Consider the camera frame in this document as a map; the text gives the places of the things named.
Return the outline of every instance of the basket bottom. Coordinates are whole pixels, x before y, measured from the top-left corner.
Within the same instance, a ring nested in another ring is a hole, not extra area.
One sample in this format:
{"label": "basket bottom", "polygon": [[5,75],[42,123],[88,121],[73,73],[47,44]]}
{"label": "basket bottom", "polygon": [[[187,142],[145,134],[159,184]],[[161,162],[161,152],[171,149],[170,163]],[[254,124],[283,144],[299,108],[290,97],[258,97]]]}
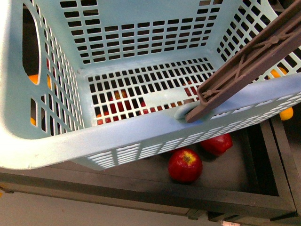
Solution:
{"label": "basket bottom", "polygon": [[207,57],[87,76],[93,102],[91,126],[198,100],[197,88],[215,72]]}

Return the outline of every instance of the basket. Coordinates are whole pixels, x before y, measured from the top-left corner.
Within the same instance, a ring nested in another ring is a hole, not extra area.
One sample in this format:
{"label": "basket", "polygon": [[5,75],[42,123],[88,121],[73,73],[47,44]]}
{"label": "basket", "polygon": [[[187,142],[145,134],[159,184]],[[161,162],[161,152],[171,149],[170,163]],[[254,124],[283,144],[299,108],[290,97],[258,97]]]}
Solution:
{"label": "basket", "polygon": [[[37,33],[32,60],[25,10]],[[197,87],[276,18],[267,0],[8,0],[0,15],[0,167],[73,160],[102,170],[301,101],[298,48],[207,116],[183,119]],[[282,78],[267,81],[272,69]]]}

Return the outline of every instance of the apple stem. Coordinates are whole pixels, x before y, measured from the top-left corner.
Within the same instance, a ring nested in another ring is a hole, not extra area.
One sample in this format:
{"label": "apple stem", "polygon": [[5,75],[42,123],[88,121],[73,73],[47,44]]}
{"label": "apple stem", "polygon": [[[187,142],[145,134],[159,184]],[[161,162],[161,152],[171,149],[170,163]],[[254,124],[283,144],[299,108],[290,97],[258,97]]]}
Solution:
{"label": "apple stem", "polygon": [[190,157],[189,157],[189,156],[184,156],[184,160],[185,160],[186,162],[189,162],[189,161],[190,161]]}

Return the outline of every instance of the orange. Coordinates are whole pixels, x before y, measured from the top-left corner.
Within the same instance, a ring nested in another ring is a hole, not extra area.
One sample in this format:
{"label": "orange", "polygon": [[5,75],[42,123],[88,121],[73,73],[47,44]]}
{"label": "orange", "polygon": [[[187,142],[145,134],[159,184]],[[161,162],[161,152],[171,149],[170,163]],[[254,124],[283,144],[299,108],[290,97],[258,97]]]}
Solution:
{"label": "orange", "polygon": [[[284,75],[287,74],[287,72],[286,72],[286,70],[285,70],[284,68],[282,68],[282,67],[278,67],[278,68],[279,68],[279,70],[280,70]],[[280,78],[280,77],[281,77],[280,74],[279,74],[275,69],[273,69],[272,71],[270,71],[270,73],[274,76],[274,78]]]}
{"label": "orange", "polygon": [[[284,75],[287,74],[287,72],[284,68],[282,68],[282,67],[278,67],[278,68]],[[270,71],[270,73],[274,76],[274,78],[280,78],[281,77],[280,74],[275,69]],[[286,110],[280,112],[279,115],[280,115],[280,118],[281,118],[282,121],[289,120],[293,116],[293,108],[289,107]]]}
{"label": "orange", "polygon": [[[34,84],[38,84],[39,81],[39,75],[38,74],[33,74],[33,75],[29,75],[28,78],[34,83]],[[50,81],[50,77],[47,77],[47,85],[49,87],[49,89],[51,89],[51,81]]]}
{"label": "orange", "polygon": [[293,108],[289,107],[286,110],[279,113],[282,121],[288,120],[293,116]]}
{"label": "orange", "polygon": [[32,125],[36,126],[36,120],[34,118],[30,118],[30,122],[32,123]]}

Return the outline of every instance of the plastic handle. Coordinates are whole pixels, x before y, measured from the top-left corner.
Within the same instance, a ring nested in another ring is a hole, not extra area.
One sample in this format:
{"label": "plastic handle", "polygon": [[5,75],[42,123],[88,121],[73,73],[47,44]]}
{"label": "plastic handle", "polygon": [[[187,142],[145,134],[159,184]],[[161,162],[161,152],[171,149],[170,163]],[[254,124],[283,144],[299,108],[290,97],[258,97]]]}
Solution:
{"label": "plastic handle", "polygon": [[185,116],[194,122],[221,105],[301,45],[301,0],[296,0],[198,88],[200,105]]}

